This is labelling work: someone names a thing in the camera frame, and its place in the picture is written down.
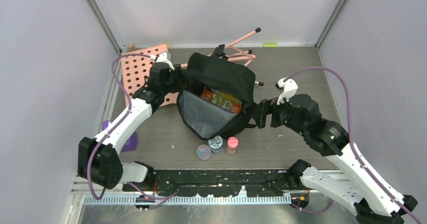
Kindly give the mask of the orange 78-Storey Treehouse book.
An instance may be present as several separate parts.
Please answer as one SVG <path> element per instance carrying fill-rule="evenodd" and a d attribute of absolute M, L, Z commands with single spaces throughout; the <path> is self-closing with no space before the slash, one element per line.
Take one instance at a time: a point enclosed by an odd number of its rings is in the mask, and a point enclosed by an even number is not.
<path fill-rule="evenodd" d="M 205 88 L 200 97 L 236 114 L 239 114 L 242 109 L 241 100 L 215 89 Z"/>

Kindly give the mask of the black backpack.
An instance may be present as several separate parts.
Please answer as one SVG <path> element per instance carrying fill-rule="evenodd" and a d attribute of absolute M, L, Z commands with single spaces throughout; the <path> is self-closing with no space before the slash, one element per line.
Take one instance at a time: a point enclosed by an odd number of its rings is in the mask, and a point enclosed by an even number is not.
<path fill-rule="evenodd" d="M 255 73 L 248 67 L 194 53 L 180 72 L 185 86 L 178 94 L 178 110 L 197 137 L 229 138 L 255 127 L 250 123 L 256 110 Z"/>

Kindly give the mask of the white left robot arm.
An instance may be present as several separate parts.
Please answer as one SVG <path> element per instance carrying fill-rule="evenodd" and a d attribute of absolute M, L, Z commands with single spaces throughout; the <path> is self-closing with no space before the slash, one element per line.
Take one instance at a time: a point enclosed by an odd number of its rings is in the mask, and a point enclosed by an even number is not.
<path fill-rule="evenodd" d="M 147 165 L 123 163 L 119 154 L 136 129 L 155 113 L 165 96 L 175 90 L 174 69 L 169 60 L 155 62 L 148 84 L 133 94 L 119 116 L 95 137 L 84 137 L 79 142 L 78 175 L 87 179 L 91 193 L 95 192 L 95 184 L 104 190 L 127 182 L 135 183 L 143 191 L 154 186 L 154 177 Z"/>

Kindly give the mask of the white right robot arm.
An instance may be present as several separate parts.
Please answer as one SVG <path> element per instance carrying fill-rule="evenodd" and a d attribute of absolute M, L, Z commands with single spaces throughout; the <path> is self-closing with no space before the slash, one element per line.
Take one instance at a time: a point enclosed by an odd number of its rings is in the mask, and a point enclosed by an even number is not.
<path fill-rule="evenodd" d="M 308 162 L 297 160 L 287 170 L 292 188 L 304 186 L 319 191 L 348 209 L 359 223 L 403 223 L 403 215 L 416 208 L 417 200 L 389 185 L 350 141 L 348 132 L 339 123 L 322 117 L 318 103 L 310 96 L 297 94 L 283 102 L 277 98 L 262 100 L 253 117 L 259 128 L 265 126 L 267 115 L 271 116 L 271 127 L 285 126 L 299 134 L 351 181 L 347 186 Z"/>

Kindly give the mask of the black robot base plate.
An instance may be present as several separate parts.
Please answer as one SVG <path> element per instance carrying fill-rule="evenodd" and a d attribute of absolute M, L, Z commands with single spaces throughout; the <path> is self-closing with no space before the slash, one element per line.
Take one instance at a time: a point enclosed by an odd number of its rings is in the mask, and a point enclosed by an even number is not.
<path fill-rule="evenodd" d="M 123 191 L 154 191 L 162 197 L 280 196 L 307 190 L 300 180 L 280 170 L 150 170 L 143 182 L 124 184 Z"/>

